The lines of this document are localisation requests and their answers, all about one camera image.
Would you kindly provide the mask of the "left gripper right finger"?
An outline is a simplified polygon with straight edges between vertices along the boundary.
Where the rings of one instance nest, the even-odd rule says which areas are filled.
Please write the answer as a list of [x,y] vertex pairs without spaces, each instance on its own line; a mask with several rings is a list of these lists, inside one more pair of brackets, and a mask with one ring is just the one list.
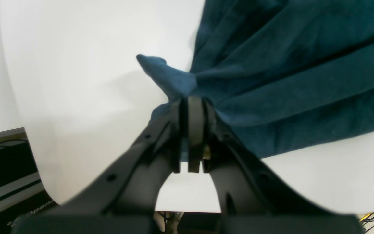
[[188,171],[214,183],[221,234],[362,234],[353,215],[335,214],[293,190],[241,144],[206,100],[187,98]]

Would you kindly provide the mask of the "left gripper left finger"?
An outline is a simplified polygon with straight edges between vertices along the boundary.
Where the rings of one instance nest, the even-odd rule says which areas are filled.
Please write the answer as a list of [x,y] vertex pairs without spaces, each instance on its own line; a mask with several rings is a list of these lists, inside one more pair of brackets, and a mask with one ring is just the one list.
[[13,233],[159,234],[153,213],[162,185],[181,170],[183,117],[181,99],[76,197],[22,220]]

